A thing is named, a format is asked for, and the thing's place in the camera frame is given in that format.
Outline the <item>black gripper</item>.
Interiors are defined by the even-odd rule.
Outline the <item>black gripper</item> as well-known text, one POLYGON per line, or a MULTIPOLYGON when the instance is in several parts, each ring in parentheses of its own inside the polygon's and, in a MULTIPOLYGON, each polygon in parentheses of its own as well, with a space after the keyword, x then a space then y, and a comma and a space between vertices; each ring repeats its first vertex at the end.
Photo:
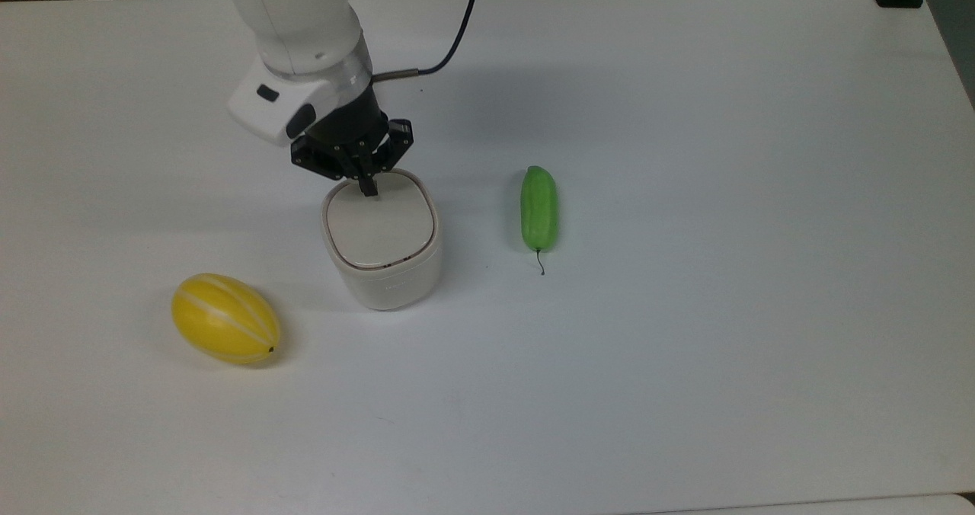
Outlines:
POLYGON ((332 181, 355 182, 370 198, 379 195, 376 175, 392 171, 412 143, 411 121, 388 119, 375 91, 367 88, 290 143, 290 160, 332 181))

